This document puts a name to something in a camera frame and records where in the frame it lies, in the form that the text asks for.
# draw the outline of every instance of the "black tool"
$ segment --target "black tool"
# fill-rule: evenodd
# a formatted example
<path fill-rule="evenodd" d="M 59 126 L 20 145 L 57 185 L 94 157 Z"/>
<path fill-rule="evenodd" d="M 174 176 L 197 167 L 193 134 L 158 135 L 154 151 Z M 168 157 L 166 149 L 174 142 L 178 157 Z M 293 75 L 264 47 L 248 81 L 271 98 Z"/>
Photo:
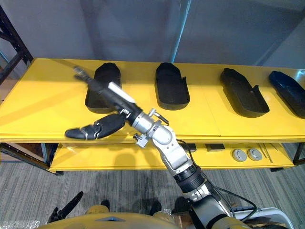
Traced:
<path fill-rule="evenodd" d="M 83 196 L 83 192 L 79 192 L 62 210 L 58 211 L 58 207 L 56 207 L 51 216 L 48 219 L 48 223 L 52 223 L 61 219 L 66 218 L 66 216 L 76 207 Z"/>
<path fill-rule="evenodd" d="M 110 114 L 82 128 L 66 130 L 66 137 L 94 140 L 109 136 L 125 125 L 125 117 L 120 114 Z"/>
<path fill-rule="evenodd" d="M 125 125 L 126 120 L 130 125 L 134 123 L 135 118 L 141 113 L 142 109 L 119 86 L 111 82 L 108 87 L 103 87 L 82 69 L 75 67 L 74 70 L 77 73 L 75 78 L 86 82 L 90 90 L 95 92 L 100 99 L 103 99 L 109 107 L 114 108 L 118 114 L 110 114 L 97 120 L 92 125 L 69 129 L 65 132 L 66 137 L 94 140 L 118 131 Z"/>

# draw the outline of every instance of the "round metal disc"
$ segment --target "round metal disc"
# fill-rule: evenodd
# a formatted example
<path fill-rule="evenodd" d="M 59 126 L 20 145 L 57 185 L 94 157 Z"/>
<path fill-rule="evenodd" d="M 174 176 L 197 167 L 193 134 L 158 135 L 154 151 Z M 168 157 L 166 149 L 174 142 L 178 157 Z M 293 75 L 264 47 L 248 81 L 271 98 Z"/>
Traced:
<path fill-rule="evenodd" d="M 248 156 L 253 161 L 260 161 L 263 158 L 262 153 L 259 150 L 255 149 L 255 148 L 248 149 Z"/>
<path fill-rule="evenodd" d="M 233 150 L 232 156 L 238 162 L 243 162 L 247 159 L 247 154 L 241 149 Z"/>

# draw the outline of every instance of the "screw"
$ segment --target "screw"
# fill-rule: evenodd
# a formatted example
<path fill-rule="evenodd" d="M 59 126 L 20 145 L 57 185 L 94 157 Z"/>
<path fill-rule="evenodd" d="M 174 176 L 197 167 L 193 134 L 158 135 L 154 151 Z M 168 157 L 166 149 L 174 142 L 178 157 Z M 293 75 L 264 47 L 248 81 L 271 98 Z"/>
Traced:
<path fill-rule="evenodd" d="M 142 140 L 142 138 L 137 134 L 137 133 L 135 133 L 134 135 L 133 135 L 133 138 L 134 139 L 136 139 L 136 140 Z"/>

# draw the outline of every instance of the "robotic arm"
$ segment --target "robotic arm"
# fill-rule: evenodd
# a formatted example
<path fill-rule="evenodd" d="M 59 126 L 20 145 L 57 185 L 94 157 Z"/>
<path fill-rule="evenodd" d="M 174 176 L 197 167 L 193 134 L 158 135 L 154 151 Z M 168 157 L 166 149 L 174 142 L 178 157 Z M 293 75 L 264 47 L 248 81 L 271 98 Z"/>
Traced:
<path fill-rule="evenodd" d="M 146 114 L 135 101 L 119 86 L 111 82 L 108 88 L 101 87 L 79 67 L 74 68 L 75 77 L 88 84 L 101 99 L 114 107 L 118 114 L 111 114 L 81 129 L 66 131 L 67 137 L 97 139 L 110 135 L 124 126 L 124 122 L 141 133 L 133 137 L 137 145 L 144 148 L 149 140 L 159 150 L 162 161 L 181 188 L 184 198 L 192 203 L 190 215 L 196 228 L 207 229 L 247 229 L 243 222 L 230 217 L 227 207 L 217 195 L 213 186 L 201 173 L 201 168 L 193 163 L 185 150 L 178 144 L 175 132 L 169 122 L 156 109 Z"/>

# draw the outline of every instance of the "metal clamp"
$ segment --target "metal clamp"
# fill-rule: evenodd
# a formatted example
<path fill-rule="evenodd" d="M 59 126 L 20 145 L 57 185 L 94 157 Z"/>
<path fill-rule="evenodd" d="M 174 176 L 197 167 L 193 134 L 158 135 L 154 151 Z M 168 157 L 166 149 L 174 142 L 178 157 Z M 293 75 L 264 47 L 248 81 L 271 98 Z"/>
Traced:
<path fill-rule="evenodd" d="M 167 125 L 169 125 L 169 121 L 166 118 L 164 118 L 162 115 L 160 115 L 155 108 L 152 108 L 148 113 L 149 117 L 152 117 L 153 115 L 159 118 L 161 121 L 165 122 Z"/>

